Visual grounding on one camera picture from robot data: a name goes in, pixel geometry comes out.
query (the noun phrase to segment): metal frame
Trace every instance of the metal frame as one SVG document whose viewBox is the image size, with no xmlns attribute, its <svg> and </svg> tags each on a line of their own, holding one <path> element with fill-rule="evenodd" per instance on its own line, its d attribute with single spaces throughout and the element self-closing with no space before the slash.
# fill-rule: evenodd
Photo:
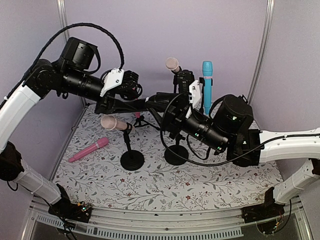
<svg viewBox="0 0 320 240">
<path fill-rule="evenodd" d="M 61 28 L 64 28 L 64 27 L 68 26 L 65 0 L 56 0 L 56 3 L 57 3 L 57 7 L 58 7 L 60 25 L 61 25 Z M 63 32 L 63 37 L 64 37 L 64 41 L 66 43 L 68 41 L 68 39 L 70 38 L 69 30 L 66 30 Z M 86 99 L 83 97 L 80 97 L 80 100 L 81 100 L 82 106 L 85 107 L 87 105 Z"/>
<path fill-rule="evenodd" d="M 255 69 L 248 93 L 248 103 L 251 104 L 256 92 L 262 64 L 264 61 L 264 56 L 266 52 L 266 47 L 267 47 L 267 42 L 268 42 L 268 37 L 269 37 L 269 32 L 271 29 L 271 24 L 272 24 L 272 16 L 274 13 L 274 5 L 275 5 L 275 0 L 268 0 L 267 5 L 266 5 L 266 12 L 265 12 L 265 19 L 264 19 L 264 27 L 263 27 L 263 34 L 262 34 L 262 40 L 260 44 L 260 49 L 259 49 L 259 55 L 257 58 L 257 62 L 255 64 Z"/>
<path fill-rule="evenodd" d="M 289 208 L 287 204 L 284 208 L 285 215 L 289 214 Z M 197 236 L 197 239 L 201 239 L 201 236 L 204 236 L 203 239 L 231 239 L 242 235 L 241 227 L 275 219 L 273 217 L 258 222 L 244 223 L 241 214 L 241 206 L 191 212 L 134 211 L 94 207 L 89 223 L 70 222 L 76 224 L 75 233 L 102 239 L 124 239 L 120 235 L 127 235 L 136 240 L 140 236 L 144 236 L 145 240 L 152 239 L 152 236 L 158 240 L 190 240 L 193 239 L 192 236 Z M 312 240 L 310 227 L 299 197 L 292 199 L 292 215 L 296 217 L 302 239 Z M 22 240 L 30 240 L 36 221 L 56 228 L 62 226 L 57 217 L 48 214 L 48 206 L 39 197 L 33 198 L 28 210 L 28 220 Z"/>
</svg>

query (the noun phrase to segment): microphone stand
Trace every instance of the microphone stand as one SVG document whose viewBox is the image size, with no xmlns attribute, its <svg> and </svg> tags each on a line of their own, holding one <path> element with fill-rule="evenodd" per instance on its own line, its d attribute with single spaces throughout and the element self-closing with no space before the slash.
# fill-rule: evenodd
<svg viewBox="0 0 320 240">
<path fill-rule="evenodd" d="M 143 115 L 140 116 L 140 117 L 137 117 L 135 119 L 135 123 L 133 124 L 133 126 L 136 127 L 136 128 L 142 128 L 142 127 L 145 127 L 145 126 L 151 126 L 154 129 L 160 131 L 160 127 L 157 127 L 156 125 L 146 121 L 145 120 L 145 116 L 143 116 Z"/>
<path fill-rule="evenodd" d="M 144 155 L 137 150 L 131 149 L 129 134 L 132 131 L 132 129 L 133 126 L 130 123 L 127 123 L 127 128 L 125 130 L 121 130 L 123 132 L 123 138 L 127 151 L 124 154 L 122 154 L 120 163 L 121 166 L 128 171 L 138 170 L 145 163 Z"/>
<path fill-rule="evenodd" d="M 173 152 L 180 155 L 181 157 L 184 157 L 185 159 L 187 159 L 189 157 L 188 150 L 184 146 L 179 145 L 180 140 L 185 140 L 185 139 L 186 138 L 184 136 L 182 136 L 181 134 L 178 134 L 178 136 L 175 137 L 175 145 L 169 146 L 169 149 L 171 149 Z M 175 165 L 175 166 L 180 166 L 186 163 L 185 160 L 174 155 L 168 149 L 166 149 L 164 152 L 164 159 L 168 164 Z"/>
</svg>

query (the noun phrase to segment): microphone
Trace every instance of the microphone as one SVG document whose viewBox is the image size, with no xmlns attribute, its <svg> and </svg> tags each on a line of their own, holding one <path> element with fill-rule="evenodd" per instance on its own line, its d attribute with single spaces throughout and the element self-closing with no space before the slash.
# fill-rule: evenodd
<svg viewBox="0 0 320 240">
<path fill-rule="evenodd" d="M 103 137 L 100 138 L 98 141 L 96 141 L 95 143 L 91 144 L 90 146 L 86 147 L 85 149 L 81 150 L 80 152 L 78 152 L 77 154 L 75 154 L 73 157 L 71 157 L 69 159 L 69 163 L 72 163 L 74 161 L 77 161 L 85 156 L 87 156 L 88 154 L 94 152 L 97 149 L 103 148 L 105 145 L 107 145 L 109 143 L 108 138 Z"/>
<path fill-rule="evenodd" d="M 205 114 L 209 114 L 211 107 L 211 96 L 212 96 L 212 85 L 214 83 L 213 80 L 213 72 L 214 67 L 211 61 L 203 61 L 202 63 L 202 74 L 204 79 L 204 112 Z"/>
<path fill-rule="evenodd" d="M 128 128 L 128 124 L 126 122 L 120 121 L 119 119 L 116 119 L 112 115 L 104 115 L 101 118 L 101 125 L 102 125 L 102 127 L 107 129 L 108 131 L 111 131 L 113 129 L 125 131 Z M 134 132 L 135 132 L 135 127 L 132 126 L 132 130 L 130 133 L 134 133 Z"/>
<path fill-rule="evenodd" d="M 180 72 L 182 69 L 179 66 L 179 62 L 174 57 L 168 57 L 165 61 L 165 67 L 172 71 L 174 74 Z"/>
</svg>

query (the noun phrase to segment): round black base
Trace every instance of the round black base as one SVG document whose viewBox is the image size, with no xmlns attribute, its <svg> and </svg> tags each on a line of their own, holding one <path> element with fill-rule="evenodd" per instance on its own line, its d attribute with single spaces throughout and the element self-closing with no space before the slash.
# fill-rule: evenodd
<svg viewBox="0 0 320 240">
<path fill-rule="evenodd" d="M 135 171 L 141 168 L 145 163 L 144 155 L 136 150 L 131 150 L 133 158 L 130 158 L 129 152 L 126 151 L 120 159 L 121 166 L 128 171 Z"/>
<path fill-rule="evenodd" d="M 169 148 L 172 151 L 174 151 L 176 154 L 179 154 L 181 157 L 184 157 L 185 159 L 189 157 L 188 150 L 184 146 L 172 145 L 172 146 L 169 146 Z M 187 162 L 186 160 L 183 160 L 180 157 L 177 157 L 176 155 L 174 155 L 168 149 L 166 149 L 164 152 L 164 159 L 168 164 L 175 165 L 175 166 L 179 166 Z"/>
</svg>

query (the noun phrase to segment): white bracket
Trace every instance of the white bracket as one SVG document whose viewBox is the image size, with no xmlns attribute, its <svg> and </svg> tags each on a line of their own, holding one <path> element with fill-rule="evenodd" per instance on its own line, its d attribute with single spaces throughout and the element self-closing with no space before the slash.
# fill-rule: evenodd
<svg viewBox="0 0 320 240">
<path fill-rule="evenodd" d="M 104 86 L 101 89 L 100 97 L 103 97 L 107 91 L 114 89 L 122 84 L 122 79 L 124 78 L 125 71 L 123 69 L 114 68 L 112 69 L 104 78 Z"/>
<path fill-rule="evenodd" d="M 276 204 L 286 204 L 291 198 L 305 190 L 306 187 L 320 179 L 313 174 L 314 167 L 311 160 L 307 160 L 303 166 L 292 174 L 287 180 L 274 186 L 273 198 Z"/>
<path fill-rule="evenodd" d="M 189 103 L 192 104 L 192 107 L 195 108 L 201 100 L 201 90 L 199 80 L 195 80 L 189 85 Z M 188 119 L 191 116 L 191 107 L 189 107 L 188 112 L 186 113 L 186 118 Z"/>
</svg>

